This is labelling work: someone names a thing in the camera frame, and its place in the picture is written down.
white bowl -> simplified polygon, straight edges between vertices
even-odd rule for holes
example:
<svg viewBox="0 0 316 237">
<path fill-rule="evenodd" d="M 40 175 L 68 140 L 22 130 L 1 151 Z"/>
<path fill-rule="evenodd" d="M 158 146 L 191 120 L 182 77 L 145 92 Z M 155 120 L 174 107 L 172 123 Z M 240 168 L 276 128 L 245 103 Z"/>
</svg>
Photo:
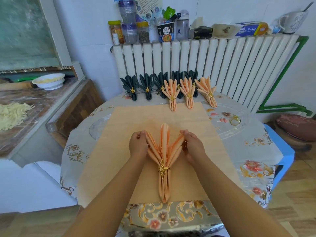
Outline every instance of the white bowl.
<svg viewBox="0 0 316 237">
<path fill-rule="evenodd" d="M 65 81 L 65 74 L 63 73 L 54 73 L 49 75 L 42 75 L 32 81 L 33 84 L 36 84 L 38 87 L 43 88 L 47 91 L 55 90 L 63 86 Z"/>
</svg>

paper poster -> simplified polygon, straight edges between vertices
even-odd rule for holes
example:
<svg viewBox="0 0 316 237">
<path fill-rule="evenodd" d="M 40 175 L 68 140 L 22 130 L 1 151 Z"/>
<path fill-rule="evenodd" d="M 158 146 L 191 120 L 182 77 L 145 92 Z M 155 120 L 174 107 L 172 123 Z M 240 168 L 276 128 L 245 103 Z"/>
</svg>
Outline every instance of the paper poster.
<svg viewBox="0 0 316 237">
<path fill-rule="evenodd" d="M 135 0 L 136 4 L 136 21 L 148 21 L 149 30 L 155 27 L 155 17 L 159 17 L 162 11 L 162 0 Z"/>
</svg>

rolling pin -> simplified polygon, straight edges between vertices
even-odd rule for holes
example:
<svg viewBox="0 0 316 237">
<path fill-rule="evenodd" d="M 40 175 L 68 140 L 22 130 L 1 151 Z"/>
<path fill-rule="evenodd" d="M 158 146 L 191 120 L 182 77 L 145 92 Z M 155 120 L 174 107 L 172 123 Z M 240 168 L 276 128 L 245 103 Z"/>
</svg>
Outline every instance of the rolling pin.
<svg viewBox="0 0 316 237">
<path fill-rule="evenodd" d="M 0 84 L 0 91 L 13 91 L 21 89 L 32 89 L 37 86 L 31 82 L 20 82 L 20 83 L 5 83 Z"/>
</svg>

peach napkin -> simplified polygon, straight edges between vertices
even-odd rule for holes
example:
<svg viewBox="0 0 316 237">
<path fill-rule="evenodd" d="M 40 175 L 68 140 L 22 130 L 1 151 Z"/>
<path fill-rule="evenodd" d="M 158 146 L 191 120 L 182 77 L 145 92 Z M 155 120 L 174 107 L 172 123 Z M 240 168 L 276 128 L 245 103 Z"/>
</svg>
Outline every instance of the peach napkin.
<svg viewBox="0 0 316 237">
<path fill-rule="evenodd" d="M 163 203 L 170 197 L 171 166 L 178 158 L 184 142 L 184 135 L 179 135 L 176 141 L 169 146 L 170 129 L 164 123 L 160 128 L 160 145 L 157 145 L 152 135 L 146 132 L 146 140 L 150 148 L 148 155 L 158 164 L 159 170 L 159 195 Z"/>
<path fill-rule="evenodd" d="M 195 85 L 192 85 L 191 77 L 189 77 L 189 80 L 187 78 L 184 78 L 184 81 L 180 79 L 180 84 L 181 84 L 180 90 L 185 96 L 186 106 L 189 109 L 192 109 L 194 106 L 192 93 L 194 93 Z"/>
<path fill-rule="evenodd" d="M 176 98 L 180 92 L 180 89 L 177 90 L 177 80 L 169 79 L 169 84 L 165 80 L 165 91 L 162 92 L 169 98 L 170 109 L 172 111 L 176 111 L 177 109 L 177 101 Z"/>
<path fill-rule="evenodd" d="M 210 104 L 211 107 L 216 108 L 217 103 L 214 97 L 214 92 L 216 90 L 216 87 L 211 88 L 211 82 L 210 82 L 210 77 L 201 77 L 201 79 L 194 80 L 195 84 L 198 87 L 198 92 L 200 92 L 207 100 L 207 102 Z"/>
</svg>

gold ring on table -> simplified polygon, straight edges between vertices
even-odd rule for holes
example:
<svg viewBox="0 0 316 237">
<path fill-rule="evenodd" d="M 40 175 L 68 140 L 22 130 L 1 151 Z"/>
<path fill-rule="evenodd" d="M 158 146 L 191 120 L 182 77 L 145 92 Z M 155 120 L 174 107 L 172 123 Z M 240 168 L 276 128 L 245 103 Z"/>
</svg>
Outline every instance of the gold ring on table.
<svg viewBox="0 0 316 237">
<path fill-rule="evenodd" d="M 240 122 L 241 122 L 241 120 L 240 120 L 239 116 L 233 115 L 233 118 L 232 118 L 229 122 L 230 122 L 231 125 L 239 125 Z"/>
</svg>

